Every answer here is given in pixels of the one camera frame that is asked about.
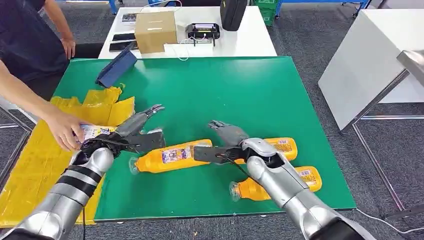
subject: green table mat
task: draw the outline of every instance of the green table mat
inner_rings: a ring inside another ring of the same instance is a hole
[[[82,101],[110,60],[72,61],[55,95]],[[295,166],[314,166],[323,185],[316,194],[335,209],[356,204],[331,151],[291,57],[213,57],[139,60],[115,83],[125,84],[120,100],[135,96],[135,110],[154,104],[166,108],[145,130],[163,128],[166,145],[211,139],[207,127],[220,120],[243,128],[251,137],[294,138]],[[203,165],[163,173],[132,175],[123,152],[106,174],[95,220],[173,218],[280,212],[271,200],[234,202],[230,182],[246,179],[230,164]]]

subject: robotic finger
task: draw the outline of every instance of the robotic finger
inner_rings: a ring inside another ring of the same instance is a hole
[[[238,146],[243,140],[249,138],[240,127],[222,121],[212,120],[208,126],[218,134],[226,146]]]

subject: robotic arm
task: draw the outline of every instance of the robotic arm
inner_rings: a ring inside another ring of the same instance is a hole
[[[44,200],[0,240],[64,240],[81,210],[121,151],[148,152],[165,146],[162,132],[139,134],[160,104],[139,112],[115,132],[87,139]]]
[[[357,222],[347,219],[322,202],[302,181],[284,154],[261,138],[249,138],[238,126],[211,121],[228,147],[194,148],[194,158],[222,163],[244,159],[248,174],[285,209],[306,240],[375,240]]]

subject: cable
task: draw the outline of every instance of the cable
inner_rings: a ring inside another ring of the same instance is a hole
[[[227,157],[226,155],[224,155],[222,153],[215,154],[215,157],[222,158],[222,159],[225,159],[225,160],[229,161],[230,163],[232,163],[233,165],[235,165],[240,171],[242,171],[248,178],[251,178],[253,181],[255,181],[258,185],[261,186],[261,184],[258,181],[256,181],[253,177],[251,177],[248,172],[246,172],[240,165],[238,165],[231,158]]]
[[[396,232],[401,233],[401,234],[408,234],[408,233],[411,233],[411,232],[415,232],[415,231],[419,231],[419,230],[424,230],[424,227],[419,227],[419,228],[410,229],[408,231],[401,231],[401,230],[397,229],[396,227],[392,226],[390,223],[388,223],[388,222],[386,222],[386,221],[384,221],[384,220],[382,220],[380,218],[377,218],[377,217],[374,217],[374,216],[370,216],[370,215],[366,214],[365,212],[359,210],[358,208],[355,208],[355,210],[357,210],[358,212],[360,212],[361,214],[367,216],[370,219],[375,219],[375,220],[378,220],[378,221],[380,221],[382,223],[387,224],[389,227],[391,227],[392,229],[396,230]]]
[[[187,44],[187,40],[190,40],[190,39],[193,39],[194,41],[203,41],[204,39],[206,38],[206,33],[204,33],[203,34],[203,37],[200,39],[200,40],[197,40],[196,38],[194,38],[194,37],[189,37],[189,38],[186,38],[186,39],[184,39],[184,40],[182,40],[182,41],[180,41],[179,42],[179,44]],[[173,50],[173,53],[175,54],[175,56],[179,59],[179,60],[181,60],[181,61],[187,61],[189,58],[190,58],[190,54],[189,54],[189,50],[187,49],[187,47],[184,45],[184,49],[185,49],[185,51],[187,52],[187,56],[185,57],[185,58],[181,58],[181,57],[179,57],[178,56],[178,54],[177,54],[177,52],[175,51],[175,48],[174,48],[174,46],[172,45],[171,46],[172,47],[172,50]]]
[[[82,240],[86,240],[86,208],[82,208]]]
[[[113,141],[113,140],[109,140],[109,139],[104,139],[104,138],[97,138],[97,137],[93,137],[93,138],[89,138],[85,141],[82,142],[82,145],[86,144],[89,141],[101,141],[101,142],[105,142],[105,143],[110,143],[110,144],[114,144],[114,145],[118,145],[118,146],[126,146],[126,147],[140,147],[140,144],[132,144],[132,143],[122,143],[119,141]]]
[[[153,6],[153,5],[158,5],[158,4],[162,4],[162,3],[168,3],[168,2],[179,2],[180,7],[177,10],[175,10],[174,12],[180,10],[183,7],[183,3],[180,0],[165,0],[165,1],[159,1],[159,2],[155,2],[155,3],[144,5],[140,9],[140,13],[143,11],[143,9],[145,9],[145,7],[149,7],[149,6]]]

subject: black bag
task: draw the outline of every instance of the black bag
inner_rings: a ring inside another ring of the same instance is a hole
[[[239,30],[247,5],[247,0],[222,0],[220,6],[222,28],[227,31]]]

